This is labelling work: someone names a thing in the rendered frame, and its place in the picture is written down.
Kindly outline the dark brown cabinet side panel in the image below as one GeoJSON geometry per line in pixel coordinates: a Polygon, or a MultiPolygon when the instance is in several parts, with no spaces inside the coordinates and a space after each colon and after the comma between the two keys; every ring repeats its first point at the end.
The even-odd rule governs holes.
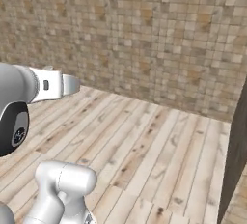
{"type": "Polygon", "coordinates": [[[221,224],[247,164],[247,77],[233,114],[217,224],[221,224]]]}

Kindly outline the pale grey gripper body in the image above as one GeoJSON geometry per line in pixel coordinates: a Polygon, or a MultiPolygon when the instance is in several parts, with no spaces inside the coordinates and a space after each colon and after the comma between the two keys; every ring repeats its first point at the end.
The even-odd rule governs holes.
{"type": "Polygon", "coordinates": [[[63,95],[73,95],[77,93],[80,90],[80,80],[73,76],[68,74],[63,74],[63,95]]]}

